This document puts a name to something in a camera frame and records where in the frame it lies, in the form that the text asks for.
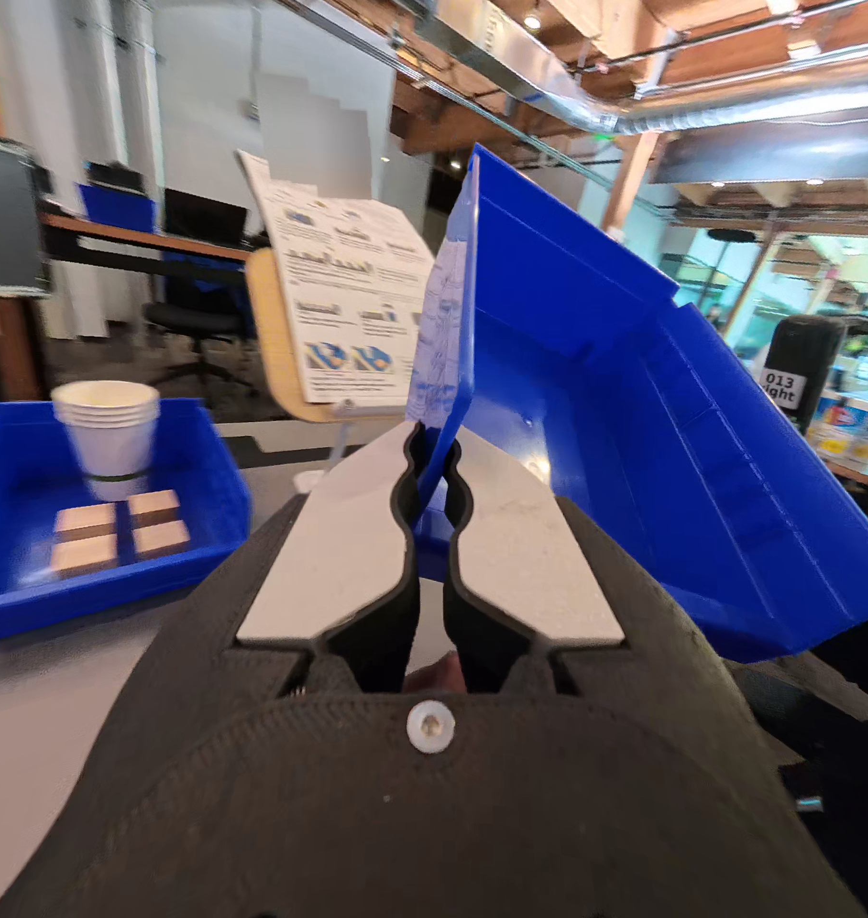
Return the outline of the group of labelled bottles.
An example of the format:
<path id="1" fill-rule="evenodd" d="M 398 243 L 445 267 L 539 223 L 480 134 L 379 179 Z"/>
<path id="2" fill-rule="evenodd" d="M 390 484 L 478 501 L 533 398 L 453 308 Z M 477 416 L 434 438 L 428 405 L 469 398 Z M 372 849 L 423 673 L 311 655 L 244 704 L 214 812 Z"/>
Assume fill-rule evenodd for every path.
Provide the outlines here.
<path id="1" fill-rule="evenodd" d="M 823 460 L 868 476 L 868 392 L 824 388 L 806 440 Z"/>

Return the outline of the silver ventilation duct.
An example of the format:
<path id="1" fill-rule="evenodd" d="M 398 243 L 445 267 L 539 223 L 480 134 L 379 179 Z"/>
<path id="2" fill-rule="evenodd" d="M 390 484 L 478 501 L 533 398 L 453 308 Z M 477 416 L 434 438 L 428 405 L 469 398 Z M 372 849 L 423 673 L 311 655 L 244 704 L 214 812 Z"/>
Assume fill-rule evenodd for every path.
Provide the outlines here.
<path id="1" fill-rule="evenodd" d="M 581 131 L 700 131 L 868 109 L 868 43 L 615 104 L 589 95 L 558 57 L 492 2 L 401 5 L 414 15 L 421 39 L 510 97 Z"/>

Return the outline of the printed instruction sheet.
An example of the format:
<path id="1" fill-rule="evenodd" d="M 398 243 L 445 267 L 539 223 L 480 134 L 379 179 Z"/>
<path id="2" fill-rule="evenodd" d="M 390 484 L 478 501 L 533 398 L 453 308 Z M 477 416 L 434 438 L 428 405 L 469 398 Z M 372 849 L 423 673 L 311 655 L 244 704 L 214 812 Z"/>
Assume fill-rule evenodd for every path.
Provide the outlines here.
<path id="1" fill-rule="evenodd" d="M 403 212 L 320 198 L 235 151 L 263 220 L 307 404 L 405 410 L 434 258 Z"/>

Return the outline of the wooden top office desk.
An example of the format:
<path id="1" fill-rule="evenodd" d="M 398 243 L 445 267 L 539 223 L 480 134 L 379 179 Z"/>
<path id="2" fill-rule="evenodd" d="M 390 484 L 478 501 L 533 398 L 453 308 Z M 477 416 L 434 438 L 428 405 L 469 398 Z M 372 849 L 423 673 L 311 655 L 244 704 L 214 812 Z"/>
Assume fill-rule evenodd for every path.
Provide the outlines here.
<path id="1" fill-rule="evenodd" d="M 56 261 L 89 264 L 91 256 L 116 255 L 114 251 L 87 248 L 81 244 L 83 240 L 221 262 L 244 263 L 254 253 L 251 248 L 225 247 L 201 240 L 118 228 L 50 213 L 39 213 L 38 222 L 42 230 L 45 252 L 50 259 Z"/>

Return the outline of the blue plastic bin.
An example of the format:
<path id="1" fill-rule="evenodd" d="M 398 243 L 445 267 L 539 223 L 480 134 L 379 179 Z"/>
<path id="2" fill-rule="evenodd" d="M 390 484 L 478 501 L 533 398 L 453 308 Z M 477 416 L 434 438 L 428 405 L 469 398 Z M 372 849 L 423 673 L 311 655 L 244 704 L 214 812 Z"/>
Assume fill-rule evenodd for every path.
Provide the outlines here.
<path id="1" fill-rule="evenodd" d="M 156 233 L 156 204 L 132 191 L 77 183 L 88 220 L 105 226 Z"/>
<path id="2" fill-rule="evenodd" d="M 0 639 L 195 587 L 244 544 L 249 491 L 197 399 L 161 402 L 149 482 L 176 492 L 187 551 L 138 561 L 127 512 L 118 511 L 118 566 L 57 579 L 56 514 L 95 499 L 52 404 L 0 403 Z"/>
<path id="3" fill-rule="evenodd" d="M 408 419 L 425 501 L 461 427 L 548 473 L 723 657 L 868 622 L 868 519 L 676 284 L 477 145 Z"/>

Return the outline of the grey desk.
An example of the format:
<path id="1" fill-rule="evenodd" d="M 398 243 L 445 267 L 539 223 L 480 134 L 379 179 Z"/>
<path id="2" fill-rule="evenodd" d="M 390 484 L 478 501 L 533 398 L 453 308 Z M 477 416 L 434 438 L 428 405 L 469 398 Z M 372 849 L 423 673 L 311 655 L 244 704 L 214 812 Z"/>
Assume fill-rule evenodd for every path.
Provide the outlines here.
<path id="1" fill-rule="evenodd" d="M 410 838 L 400 699 L 417 627 L 356 651 L 237 631 L 313 498 L 291 499 L 159 631 L 129 621 L 0 649 L 0 916 L 443 916 Z"/>

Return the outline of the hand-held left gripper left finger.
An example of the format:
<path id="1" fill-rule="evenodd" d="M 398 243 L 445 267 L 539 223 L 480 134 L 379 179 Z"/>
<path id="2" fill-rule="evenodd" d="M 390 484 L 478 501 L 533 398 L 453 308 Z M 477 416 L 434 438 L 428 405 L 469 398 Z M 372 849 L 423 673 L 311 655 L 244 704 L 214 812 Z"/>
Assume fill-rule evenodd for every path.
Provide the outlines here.
<path id="1" fill-rule="evenodd" d="M 236 633 L 246 647 L 338 656 L 366 692 L 403 685 L 420 611 L 412 526 L 421 424 L 404 421 L 321 476 Z"/>

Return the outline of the wooden cube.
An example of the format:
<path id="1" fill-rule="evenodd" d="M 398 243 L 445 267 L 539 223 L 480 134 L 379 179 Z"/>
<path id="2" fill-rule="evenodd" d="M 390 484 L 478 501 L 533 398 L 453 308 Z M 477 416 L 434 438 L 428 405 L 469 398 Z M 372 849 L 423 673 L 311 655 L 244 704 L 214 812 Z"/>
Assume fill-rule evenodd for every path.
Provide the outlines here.
<path id="1" fill-rule="evenodd" d="M 180 504 L 172 489 L 148 491 L 127 499 L 132 529 L 142 529 L 180 520 Z"/>
<path id="2" fill-rule="evenodd" d="M 183 554 L 190 547 L 187 526 L 181 520 L 135 527 L 132 530 L 132 541 L 137 561 Z"/>
<path id="3" fill-rule="evenodd" d="M 49 570 L 55 579 L 72 579 L 118 567 L 116 534 L 56 542 Z"/>
<path id="4" fill-rule="evenodd" d="M 57 543 L 83 541 L 117 534 L 117 509 L 114 503 L 65 508 L 55 515 Z"/>

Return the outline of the white paper cup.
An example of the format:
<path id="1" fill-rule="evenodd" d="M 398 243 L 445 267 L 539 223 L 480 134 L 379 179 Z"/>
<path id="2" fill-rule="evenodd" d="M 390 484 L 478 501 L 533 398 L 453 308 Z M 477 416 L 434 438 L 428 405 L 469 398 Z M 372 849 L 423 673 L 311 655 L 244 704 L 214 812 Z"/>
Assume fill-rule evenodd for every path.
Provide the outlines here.
<path id="1" fill-rule="evenodd" d="M 160 414 L 161 405 L 158 400 L 130 407 L 81 406 L 53 401 L 52 407 L 55 417 L 65 425 L 108 429 L 133 427 L 155 421 Z"/>
<path id="2" fill-rule="evenodd" d="M 51 393 L 56 407 L 113 416 L 153 409 L 160 401 L 150 385 L 121 380 L 87 380 L 62 384 Z"/>
<path id="3" fill-rule="evenodd" d="M 157 419 L 131 426 L 64 424 L 84 482 L 102 502 L 125 501 L 149 490 Z"/>
<path id="4" fill-rule="evenodd" d="M 143 409 L 115 413 L 97 413 L 88 410 L 70 410 L 63 406 L 54 407 L 55 418 L 70 428 L 86 430 L 121 430 L 132 429 L 156 423 L 159 409 Z"/>

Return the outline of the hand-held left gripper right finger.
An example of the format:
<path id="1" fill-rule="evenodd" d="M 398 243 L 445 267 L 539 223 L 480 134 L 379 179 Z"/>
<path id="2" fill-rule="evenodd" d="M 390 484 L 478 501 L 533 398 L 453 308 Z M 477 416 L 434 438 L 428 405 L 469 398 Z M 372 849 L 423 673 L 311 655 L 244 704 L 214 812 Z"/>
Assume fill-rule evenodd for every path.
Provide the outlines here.
<path id="1" fill-rule="evenodd" d="M 550 487 L 544 451 L 505 452 L 460 430 L 444 466 L 453 527 L 444 626 L 470 692 L 497 692 L 525 656 L 626 641 Z"/>

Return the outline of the black office chair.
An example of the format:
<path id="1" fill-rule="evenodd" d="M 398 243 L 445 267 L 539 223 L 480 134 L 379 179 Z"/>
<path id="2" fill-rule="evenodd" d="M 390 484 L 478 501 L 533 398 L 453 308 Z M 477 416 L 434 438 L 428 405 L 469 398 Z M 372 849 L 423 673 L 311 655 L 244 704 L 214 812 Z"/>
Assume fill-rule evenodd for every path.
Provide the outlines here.
<path id="1" fill-rule="evenodd" d="M 160 390 L 179 379 L 192 378 L 198 383 L 200 396 L 208 407 L 212 405 L 210 379 L 236 384 L 245 395 L 257 395 L 254 384 L 225 367 L 209 361 L 205 343 L 215 341 L 242 345 L 253 339 L 251 317 L 226 287 L 203 291 L 196 283 L 169 278 L 165 299 L 143 306 L 147 323 L 164 333 L 187 338 L 193 358 L 190 362 L 169 366 L 149 385 Z"/>

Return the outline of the dark framed board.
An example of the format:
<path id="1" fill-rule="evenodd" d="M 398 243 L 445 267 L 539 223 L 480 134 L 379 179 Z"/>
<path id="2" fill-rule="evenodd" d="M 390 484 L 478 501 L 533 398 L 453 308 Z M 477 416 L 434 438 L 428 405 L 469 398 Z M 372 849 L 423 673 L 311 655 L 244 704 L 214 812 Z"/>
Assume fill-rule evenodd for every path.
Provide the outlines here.
<path id="1" fill-rule="evenodd" d="M 31 151 L 0 138 L 0 297 L 44 298 L 52 291 L 36 167 Z"/>

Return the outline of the black computer monitor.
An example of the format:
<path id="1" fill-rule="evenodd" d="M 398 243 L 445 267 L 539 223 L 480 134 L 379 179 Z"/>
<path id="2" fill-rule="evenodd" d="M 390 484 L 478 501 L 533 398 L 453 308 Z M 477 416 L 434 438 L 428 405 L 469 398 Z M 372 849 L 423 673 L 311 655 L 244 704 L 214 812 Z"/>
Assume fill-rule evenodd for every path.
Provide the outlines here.
<path id="1" fill-rule="evenodd" d="M 221 247 L 244 247 L 247 209 L 167 187 L 165 234 Z"/>

